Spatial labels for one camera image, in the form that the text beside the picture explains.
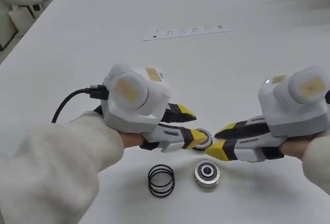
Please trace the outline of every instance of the cream sleeve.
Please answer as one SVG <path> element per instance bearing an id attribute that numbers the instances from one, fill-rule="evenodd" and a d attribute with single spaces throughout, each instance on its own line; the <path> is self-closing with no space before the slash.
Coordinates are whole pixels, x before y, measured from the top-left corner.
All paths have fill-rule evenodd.
<path id="1" fill-rule="evenodd" d="M 330 195 L 330 132 L 313 139 L 302 159 L 306 178 Z"/>
<path id="2" fill-rule="evenodd" d="M 119 134 L 95 112 L 36 130 L 0 165 L 5 224 L 77 224 L 98 194 L 98 172 L 123 152 Z"/>

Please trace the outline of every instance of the white table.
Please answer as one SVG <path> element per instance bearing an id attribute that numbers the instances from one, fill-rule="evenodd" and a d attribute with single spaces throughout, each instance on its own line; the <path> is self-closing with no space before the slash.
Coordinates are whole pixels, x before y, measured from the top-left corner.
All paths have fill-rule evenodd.
<path id="1" fill-rule="evenodd" d="M 265 77 L 312 64 L 330 73 L 329 0 L 55 0 L 0 67 L 1 151 L 14 151 L 25 132 L 47 125 L 72 91 L 102 82 L 115 62 L 156 65 L 174 86 L 173 102 L 199 119 L 189 127 L 216 132 L 260 114 Z M 231 33 L 143 42 L 150 28 L 215 25 Z M 73 99 L 68 121 L 98 105 Z M 330 197 L 304 178 L 295 159 L 259 164 L 220 162 L 212 193 L 193 181 L 207 158 L 139 148 L 100 174 L 101 190 L 81 223 L 328 223 Z M 150 196 L 146 174 L 166 163 L 176 188 Z"/>

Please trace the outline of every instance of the human hand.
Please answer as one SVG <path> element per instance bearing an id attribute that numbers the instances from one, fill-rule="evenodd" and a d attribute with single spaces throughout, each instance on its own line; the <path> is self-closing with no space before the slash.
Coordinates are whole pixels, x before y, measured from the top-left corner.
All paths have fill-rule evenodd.
<path id="1" fill-rule="evenodd" d="M 316 135 L 291 137 L 282 143 L 279 150 L 285 156 L 296 157 L 302 159 L 309 143 L 315 138 Z"/>
<path id="2" fill-rule="evenodd" d="M 118 133 L 122 138 L 124 148 L 141 146 L 144 142 L 144 138 L 141 134 L 123 133 L 123 132 L 118 132 Z"/>

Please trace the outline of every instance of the power outlet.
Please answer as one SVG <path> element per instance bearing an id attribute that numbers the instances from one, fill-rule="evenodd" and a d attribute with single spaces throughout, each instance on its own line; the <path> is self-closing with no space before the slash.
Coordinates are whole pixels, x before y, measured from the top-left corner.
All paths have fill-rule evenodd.
<path id="1" fill-rule="evenodd" d="M 189 28 L 176 28 L 151 31 L 143 38 L 144 41 L 150 40 L 163 40 L 170 38 L 179 38 L 195 35 L 208 35 L 211 33 L 232 32 L 231 29 L 223 27 L 223 25 L 203 26 L 203 27 L 189 27 Z"/>

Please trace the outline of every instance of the beige label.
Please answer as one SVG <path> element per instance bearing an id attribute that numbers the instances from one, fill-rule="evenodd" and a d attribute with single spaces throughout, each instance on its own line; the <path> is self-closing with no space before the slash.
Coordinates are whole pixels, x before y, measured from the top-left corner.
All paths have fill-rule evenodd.
<path id="1" fill-rule="evenodd" d="M 284 81 L 285 77 L 286 77 L 286 75 L 273 77 L 272 84 L 281 83 L 282 81 Z"/>
<path id="2" fill-rule="evenodd" d="M 114 86 L 113 91 L 126 99 L 129 103 L 134 104 L 139 97 L 139 92 L 136 91 L 127 81 L 119 79 Z"/>
<path id="3" fill-rule="evenodd" d="M 325 85 L 322 78 L 319 76 L 299 86 L 299 92 L 305 98 L 313 98 L 323 91 L 325 91 Z"/>
<path id="4" fill-rule="evenodd" d="M 161 81 L 161 78 L 155 68 L 145 68 L 151 81 Z"/>

